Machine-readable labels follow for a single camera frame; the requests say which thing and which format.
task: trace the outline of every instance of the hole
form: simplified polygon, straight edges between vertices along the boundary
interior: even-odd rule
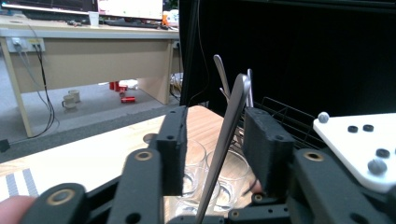
[[[254,200],[261,201],[262,200],[262,196],[260,194],[256,194],[256,195],[254,195]]]
[[[147,151],[142,151],[134,155],[134,158],[138,161],[148,161],[149,159],[151,159],[151,157],[152,153]]]
[[[155,139],[155,137],[156,137],[157,135],[158,135],[158,134],[156,134],[156,133],[148,133],[148,134],[146,134],[145,136],[143,136],[143,142],[149,144],[149,143],[151,142],[151,140],[152,140],[152,139]]]
[[[363,217],[359,214],[356,214],[356,213],[350,214],[350,218],[359,224],[368,224],[369,223],[365,217]]]
[[[311,161],[323,161],[322,155],[317,152],[305,152],[304,156]]]
[[[232,212],[233,217],[239,217],[239,213],[237,211]]]
[[[140,214],[132,213],[126,218],[125,222],[128,224],[138,223],[140,221],[140,218],[141,218]]]
[[[283,136],[282,135],[277,135],[275,136],[276,140],[283,140]]]
[[[59,204],[67,203],[74,196],[75,196],[75,192],[72,189],[60,189],[48,197],[47,203],[50,205],[59,205]]]

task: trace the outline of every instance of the power outlet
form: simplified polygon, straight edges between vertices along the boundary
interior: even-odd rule
[[[33,37],[6,37],[8,51],[17,52],[16,46],[21,46],[21,52],[35,52],[36,50],[45,51],[43,38]]]
[[[180,47],[180,41],[175,40],[175,41],[173,42],[173,48],[174,48],[174,49],[178,49],[179,47]]]

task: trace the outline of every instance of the wooden tabletop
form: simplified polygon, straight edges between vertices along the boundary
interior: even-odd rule
[[[14,161],[0,164],[0,177],[30,169],[39,193],[61,183],[83,185],[87,191],[95,189],[122,172],[125,158],[133,151],[146,148],[146,134],[157,133],[164,116],[139,122],[108,133],[98,134],[70,144],[48,149]],[[189,108],[188,138],[201,143],[207,152],[215,149],[223,118],[202,106]],[[0,181],[0,192],[7,192]],[[249,202],[250,194],[237,206]]]

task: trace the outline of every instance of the striped cloth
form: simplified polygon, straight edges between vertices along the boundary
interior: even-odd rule
[[[14,195],[38,196],[40,193],[30,169],[0,177],[0,202]]]

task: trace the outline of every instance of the metal utensil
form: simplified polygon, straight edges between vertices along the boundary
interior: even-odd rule
[[[247,76],[248,78],[250,78],[250,82],[252,82],[252,77],[253,77],[253,70],[251,70],[250,68],[247,69]],[[254,107],[253,104],[253,92],[252,92],[252,88],[250,87],[250,90],[248,91],[248,95],[247,95],[247,106],[248,107]]]
[[[218,68],[219,74],[220,74],[220,78],[221,78],[221,83],[223,85],[223,91],[222,93],[224,94],[227,103],[229,102],[230,99],[230,88],[228,86],[228,81],[227,81],[227,77],[225,75],[225,69],[224,69],[224,65],[223,62],[220,58],[220,56],[218,54],[215,54],[213,56],[213,60],[215,61],[216,67]]]
[[[219,178],[222,164],[224,163],[228,148],[233,140],[237,123],[241,117],[242,110],[244,109],[250,85],[249,77],[243,74],[239,74],[233,84],[233,92],[230,97],[230,102],[227,105],[224,121],[221,125],[219,140],[216,144],[213,160],[210,164],[209,174],[207,175],[203,196],[198,206],[195,223],[202,223],[202,220],[204,219],[213,189],[215,188],[216,181]]]

